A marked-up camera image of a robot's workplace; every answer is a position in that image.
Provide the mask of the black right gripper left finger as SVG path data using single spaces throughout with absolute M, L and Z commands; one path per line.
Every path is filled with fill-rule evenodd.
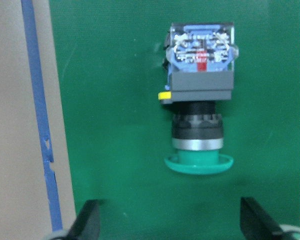
M 100 230 L 99 201 L 97 199 L 87 200 L 69 229 L 66 239 L 97 240 Z

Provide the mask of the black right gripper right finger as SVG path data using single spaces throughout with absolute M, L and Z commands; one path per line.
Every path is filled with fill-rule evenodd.
M 240 230 L 246 240 L 289 240 L 280 225 L 253 197 L 241 197 Z

